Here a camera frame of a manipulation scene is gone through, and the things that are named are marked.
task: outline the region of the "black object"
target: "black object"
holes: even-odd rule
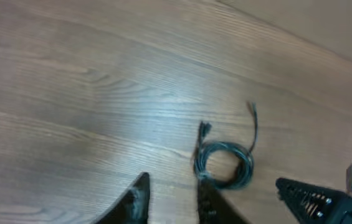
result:
[[[248,224],[223,199],[207,179],[198,183],[198,215],[200,224]]]
[[[352,197],[339,190],[279,178],[280,199],[303,224],[352,224]]]
[[[150,175],[142,173],[95,224],[147,224],[150,205]]]
[[[212,126],[209,123],[201,122],[194,161],[194,171],[199,180],[206,179],[210,181],[216,189],[240,189],[250,182],[254,169],[252,151],[257,142],[258,130],[256,105],[255,103],[251,105],[255,123],[255,136],[249,149],[233,142],[209,141],[203,143],[204,138],[209,134]],[[235,170],[235,176],[231,180],[225,182],[216,180],[207,172],[206,162],[209,156],[216,151],[228,151],[240,159],[239,165]]]
[[[199,183],[197,205],[200,224],[248,224],[208,180]],[[142,173],[139,178],[108,209],[95,224],[147,224],[150,203],[150,176]]]

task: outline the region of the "coiled cable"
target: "coiled cable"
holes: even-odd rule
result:
[[[194,171],[199,180],[208,179],[217,189],[240,189],[245,187],[251,180],[254,169],[254,160],[252,151],[257,142],[257,112],[256,104],[252,103],[252,113],[254,116],[255,135],[252,145],[247,149],[240,144],[234,142],[208,141],[203,142],[204,138],[209,134],[212,126],[209,123],[201,122],[199,126],[199,134],[197,140],[197,148],[194,160]],[[239,164],[235,170],[235,175],[231,180],[221,181],[211,177],[206,170],[206,162],[209,156],[216,151],[227,151],[233,153],[239,160]]]

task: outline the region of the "wooden surface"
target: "wooden surface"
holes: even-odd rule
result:
[[[198,124],[249,145],[247,101],[254,178],[224,196],[296,223],[278,177],[345,188],[351,62],[212,0],[0,0],[0,223],[89,223],[142,171],[150,223],[196,223]]]
[[[352,0],[219,0],[352,60]]]

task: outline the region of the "wood grain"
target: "wood grain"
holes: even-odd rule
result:
[[[219,0],[352,60],[352,0]]]
[[[352,62],[212,0],[0,0],[0,223],[89,223],[142,171],[151,223],[196,223],[197,126],[249,145],[247,101],[255,174],[224,196],[296,223],[276,178],[345,187]]]

